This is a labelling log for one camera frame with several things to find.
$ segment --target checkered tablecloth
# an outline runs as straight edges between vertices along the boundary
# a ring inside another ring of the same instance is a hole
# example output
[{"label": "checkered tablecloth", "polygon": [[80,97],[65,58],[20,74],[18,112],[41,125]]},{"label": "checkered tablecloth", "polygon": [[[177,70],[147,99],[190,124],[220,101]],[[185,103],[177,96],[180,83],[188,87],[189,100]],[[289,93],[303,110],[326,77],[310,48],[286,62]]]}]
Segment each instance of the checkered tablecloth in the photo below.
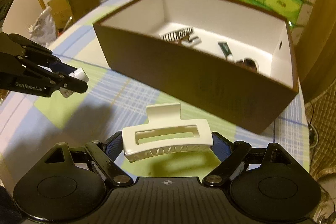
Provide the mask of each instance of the checkered tablecloth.
[{"label": "checkered tablecloth", "polygon": [[[84,94],[65,99],[57,91],[51,98],[11,92],[0,107],[0,178],[11,192],[16,182],[55,143],[82,146],[105,140],[126,126],[146,122],[146,105],[180,101],[108,68],[92,23],[130,0],[109,0],[79,20],[51,46],[65,63],[82,67],[90,81]],[[256,135],[199,108],[182,103],[182,119],[205,118],[212,131],[231,141],[253,147],[281,144],[309,170],[309,137],[302,91],[264,133]],[[160,155],[130,163],[123,153],[116,163],[132,177],[199,176],[219,164],[209,152]]]}]

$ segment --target tablecloth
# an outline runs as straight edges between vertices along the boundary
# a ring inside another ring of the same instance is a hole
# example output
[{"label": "tablecloth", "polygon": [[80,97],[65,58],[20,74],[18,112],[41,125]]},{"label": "tablecloth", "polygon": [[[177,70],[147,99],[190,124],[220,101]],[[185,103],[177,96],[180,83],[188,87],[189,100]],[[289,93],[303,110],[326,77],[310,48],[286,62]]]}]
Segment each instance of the tablecloth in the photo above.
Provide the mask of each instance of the tablecloth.
[{"label": "tablecloth", "polygon": [[[65,99],[56,91],[51,98],[11,92],[0,107],[0,178],[11,192],[16,182],[55,143],[82,146],[105,140],[126,126],[146,122],[146,106],[181,102],[159,90],[112,71],[104,58],[92,23],[131,0],[109,0],[83,17],[51,46],[54,55],[82,67],[90,81],[88,91]],[[256,135],[181,102],[182,119],[205,118],[212,131],[231,141],[244,140],[253,147],[281,144],[309,170],[309,136],[304,101],[299,94],[261,134]],[[130,163],[123,153],[115,161],[136,176],[199,176],[219,164],[211,151],[160,155]]]}]

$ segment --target curtain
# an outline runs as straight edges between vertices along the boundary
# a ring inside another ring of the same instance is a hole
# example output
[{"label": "curtain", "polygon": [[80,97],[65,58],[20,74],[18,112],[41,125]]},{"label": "curtain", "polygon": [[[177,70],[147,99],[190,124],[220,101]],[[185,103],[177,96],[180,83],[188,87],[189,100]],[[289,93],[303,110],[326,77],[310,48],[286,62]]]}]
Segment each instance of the curtain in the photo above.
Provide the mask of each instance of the curtain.
[{"label": "curtain", "polygon": [[295,55],[303,96],[308,102],[336,77],[335,0],[316,0]]}]

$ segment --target silver bolt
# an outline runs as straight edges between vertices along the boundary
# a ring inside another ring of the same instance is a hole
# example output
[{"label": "silver bolt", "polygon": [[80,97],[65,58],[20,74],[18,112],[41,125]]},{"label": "silver bolt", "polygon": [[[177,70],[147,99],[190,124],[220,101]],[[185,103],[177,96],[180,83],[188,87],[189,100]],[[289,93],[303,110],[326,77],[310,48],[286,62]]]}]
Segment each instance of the silver bolt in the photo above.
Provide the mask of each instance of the silver bolt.
[{"label": "silver bolt", "polygon": [[222,178],[218,175],[210,175],[205,178],[205,180],[211,184],[222,182]]},{"label": "silver bolt", "polygon": [[124,184],[130,181],[130,177],[126,175],[118,175],[113,178],[113,180],[118,184]]}]

